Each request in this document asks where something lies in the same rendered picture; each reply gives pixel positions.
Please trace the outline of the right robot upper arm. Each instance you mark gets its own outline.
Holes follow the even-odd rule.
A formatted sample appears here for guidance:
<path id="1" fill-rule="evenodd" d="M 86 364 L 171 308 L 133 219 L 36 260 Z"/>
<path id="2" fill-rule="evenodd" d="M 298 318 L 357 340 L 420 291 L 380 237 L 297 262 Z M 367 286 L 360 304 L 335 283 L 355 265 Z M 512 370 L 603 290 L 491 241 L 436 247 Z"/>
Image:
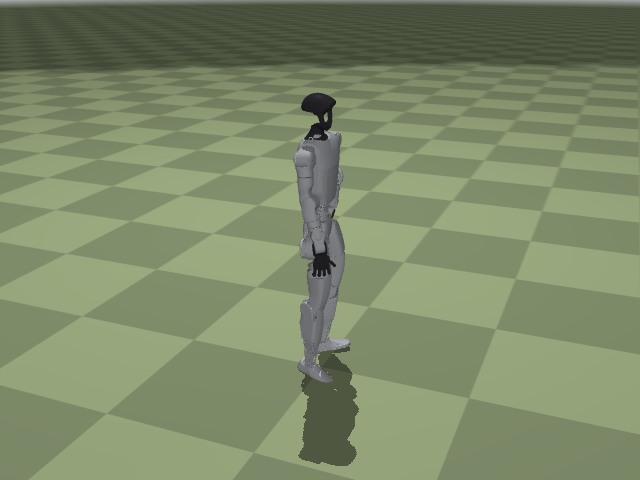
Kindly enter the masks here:
<path id="1" fill-rule="evenodd" d="M 311 193 L 313 181 L 313 168 L 316 164 L 315 149 L 311 146 L 304 146 L 294 155 L 294 166 L 297 171 L 299 201 L 302 208 L 302 201 L 311 198 L 315 203 L 315 210 L 320 206 L 320 200 Z"/>

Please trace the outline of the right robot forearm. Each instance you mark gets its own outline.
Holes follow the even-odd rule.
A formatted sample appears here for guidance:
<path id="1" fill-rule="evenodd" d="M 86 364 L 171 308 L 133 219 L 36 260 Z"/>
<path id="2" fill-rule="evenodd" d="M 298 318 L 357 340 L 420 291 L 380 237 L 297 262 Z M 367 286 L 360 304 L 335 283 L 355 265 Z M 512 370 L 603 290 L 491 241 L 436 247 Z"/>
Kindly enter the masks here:
<path id="1" fill-rule="evenodd" d="M 320 214 L 315 212 L 315 203 L 311 198 L 305 198 L 301 205 L 302 216 L 304 222 L 307 223 L 308 231 L 311 232 L 310 238 L 314 244 L 315 253 L 324 253 L 326 251 L 324 244 L 325 234 L 321 230 Z"/>

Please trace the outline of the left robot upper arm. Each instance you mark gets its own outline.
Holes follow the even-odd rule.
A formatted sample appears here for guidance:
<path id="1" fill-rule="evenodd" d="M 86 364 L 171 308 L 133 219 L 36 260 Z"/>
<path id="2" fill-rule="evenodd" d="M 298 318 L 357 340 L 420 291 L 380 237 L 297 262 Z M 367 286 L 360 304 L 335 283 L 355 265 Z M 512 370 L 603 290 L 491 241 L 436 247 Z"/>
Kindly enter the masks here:
<path id="1" fill-rule="evenodd" d="M 340 153 L 340 145 L 341 145 L 341 141 L 342 141 L 342 137 L 341 134 L 339 132 L 334 132 L 334 131 L 329 131 L 332 132 L 336 135 L 337 140 L 338 140 L 338 145 L 339 145 L 339 153 Z M 337 181 L 337 185 L 341 184 L 343 181 L 343 172 L 340 168 L 338 168 L 338 181 Z"/>

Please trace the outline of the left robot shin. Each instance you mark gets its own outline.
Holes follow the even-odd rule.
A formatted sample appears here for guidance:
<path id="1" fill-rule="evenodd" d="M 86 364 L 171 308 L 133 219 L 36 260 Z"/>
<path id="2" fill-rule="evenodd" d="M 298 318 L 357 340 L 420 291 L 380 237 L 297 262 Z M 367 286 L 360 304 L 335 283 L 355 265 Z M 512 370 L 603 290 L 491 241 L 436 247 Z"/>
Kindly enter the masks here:
<path id="1" fill-rule="evenodd" d="M 321 338 L 321 341 L 323 341 L 323 342 L 320 342 L 320 343 L 326 343 L 328 341 L 328 334 L 330 333 L 332 321 L 333 321 L 334 315 L 335 315 L 337 299 L 338 299 L 338 292 L 339 292 L 339 286 L 338 286 L 338 288 L 336 290 L 335 295 L 327 300 L 327 303 L 326 303 L 325 308 L 323 310 L 324 311 L 324 323 L 323 323 L 323 332 L 322 332 L 322 338 Z"/>

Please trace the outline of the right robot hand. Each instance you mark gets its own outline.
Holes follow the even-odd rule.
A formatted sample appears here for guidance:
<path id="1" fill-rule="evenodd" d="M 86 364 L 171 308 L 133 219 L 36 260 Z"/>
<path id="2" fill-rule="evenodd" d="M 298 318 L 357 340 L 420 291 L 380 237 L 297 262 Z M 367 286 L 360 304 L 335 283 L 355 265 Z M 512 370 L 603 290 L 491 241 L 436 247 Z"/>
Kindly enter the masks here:
<path id="1" fill-rule="evenodd" d="M 330 275 L 331 271 L 330 271 L 330 268 L 329 268 L 330 267 L 329 263 L 333 267 L 336 267 L 336 264 L 330 260 L 329 256 L 327 256 L 327 246 L 326 246 L 325 241 L 324 241 L 324 244 L 325 244 L 325 250 L 326 251 L 324 253 L 319 253 L 319 254 L 315 253 L 315 247 L 314 247 L 314 244 L 312 244 L 313 255 L 315 256 L 315 259 L 314 259 L 314 262 L 313 262 L 313 268 L 314 268 L 313 273 L 312 273 L 313 277 L 316 276 L 317 270 L 318 270 L 318 274 L 317 274 L 318 277 L 321 277 L 321 270 L 323 270 L 323 277 L 326 276 L 326 269 L 327 269 L 328 274 Z"/>

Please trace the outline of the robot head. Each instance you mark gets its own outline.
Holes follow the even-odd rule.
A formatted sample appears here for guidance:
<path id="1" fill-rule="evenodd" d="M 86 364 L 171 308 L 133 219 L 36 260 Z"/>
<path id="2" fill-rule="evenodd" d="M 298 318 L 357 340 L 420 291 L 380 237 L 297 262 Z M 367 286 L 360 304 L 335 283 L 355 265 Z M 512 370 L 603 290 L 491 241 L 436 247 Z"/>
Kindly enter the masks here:
<path id="1" fill-rule="evenodd" d="M 302 102 L 301 108 L 303 111 L 311 112 L 318 116 L 320 123 L 315 123 L 311 126 L 309 133 L 304 140 L 308 140 L 309 137 L 315 135 L 321 135 L 320 138 L 314 138 L 314 140 L 327 140 L 328 135 L 324 133 L 324 130 L 328 131 L 332 125 L 332 107 L 336 104 L 336 101 L 323 93 L 312 93 L 308 95 Z M 324 121 L 324 114 L 327 113 L 328 120 Z M 310 138 L 310 140 L 312 140 Z"/>

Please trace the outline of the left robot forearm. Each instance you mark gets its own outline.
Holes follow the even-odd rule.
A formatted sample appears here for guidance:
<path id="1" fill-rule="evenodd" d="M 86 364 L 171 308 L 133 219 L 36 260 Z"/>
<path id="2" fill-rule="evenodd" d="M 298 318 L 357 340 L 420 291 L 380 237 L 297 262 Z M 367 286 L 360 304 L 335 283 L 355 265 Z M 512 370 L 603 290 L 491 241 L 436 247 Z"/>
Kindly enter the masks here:
<path id="1" fill-rule="evenodd" d="M 341 189 L 341 185 L 337 185 L 337 190 L 336 190 L 336 196 L 335 198 L 329 203 L 330 207 L 328 208 L 328 214 L 330 214 L 332 216 L 332 213 L 334 211 L 334 209 L 337 207 L 338 205 L 338 198 L 339 198 L 339 190 Z"/>

